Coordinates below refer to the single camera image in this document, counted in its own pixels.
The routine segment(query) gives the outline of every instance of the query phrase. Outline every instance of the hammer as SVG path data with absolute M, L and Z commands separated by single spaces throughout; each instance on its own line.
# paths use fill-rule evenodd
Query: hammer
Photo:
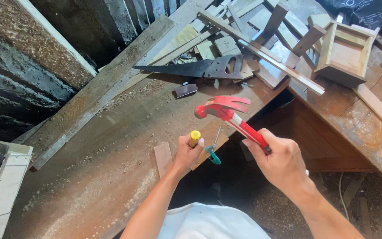
M 207 100 L 204 105 L 197 106 L 194 115 L 199 119 L 205 118 L 208 114 L 220 118 L 230 126 L 234 127 L 238 132 L 244 135 L 244 137 L 258 143 L 266 155 L 271 154 L 272 150 L 269 148 L 269 145 L 265 142 L 262 135 L 251 128 L 234 111 L 236 110 L 246 113 L 248 110 L 247 107 L 235 102 L 247 105 L 251 104 L 249 99 L 237 96 L 215 96 Z

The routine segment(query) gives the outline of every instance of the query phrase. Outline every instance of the electrical cable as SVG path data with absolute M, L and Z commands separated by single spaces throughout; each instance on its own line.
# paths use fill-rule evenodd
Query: electrical cable
M 341 173 L 341 175 L 340 175 L 340 182 L 338 182 L 338 192 L 340 193 L 341 203 L 343 204 L 344 211 L 346 212 L 347 220 L 350 221 L 349 220 L 349 214 L 347 213 L 346 205 L 344 205 L 343 196 L 341 195 L 341 180 L 343 178 L 343 174 L 344 174 L 344 172 Z

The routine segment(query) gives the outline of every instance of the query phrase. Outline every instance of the wooden box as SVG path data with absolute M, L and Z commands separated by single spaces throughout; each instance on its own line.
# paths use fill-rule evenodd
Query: wooden box
M 325 30 L 315 72 L 350 88 L 365 83 L 375 36 L 335 21 L 326 25 Z

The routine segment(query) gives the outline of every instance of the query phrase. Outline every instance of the person's right hand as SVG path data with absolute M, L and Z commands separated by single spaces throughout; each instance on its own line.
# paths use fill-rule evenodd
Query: person's right hand
M 260 145 L 250 139 L 242 142 L 248 147 L 265 177 L 292 201 L 298 200 L 301 190 L 312 188 L 313 182 L 306 175 L 306 166 L 300 148 L 291 139 L 276 137 L 263 128 L 258 131 L 272 150 L 265 155 Z

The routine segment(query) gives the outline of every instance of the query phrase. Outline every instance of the small clamp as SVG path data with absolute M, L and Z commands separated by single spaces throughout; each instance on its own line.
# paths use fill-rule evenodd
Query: small clamp
M 208 145 L 206 147 L 206 151 L 210 154 L 210 157 L 209 157 L 210 161 L 212 161 L 212 163 L 214 163 L 216 165 L 219 165 L 222 163 L 220 161 L 219 157 L 214 152 L 214 149 L 216 148 L 217 139 L 219 138 L 220 129 L 222 129 L 222 127 L 219 127 L 219 131 L 218 131 L 218 134 L 216 136 L 215 143 L 212 145 Z

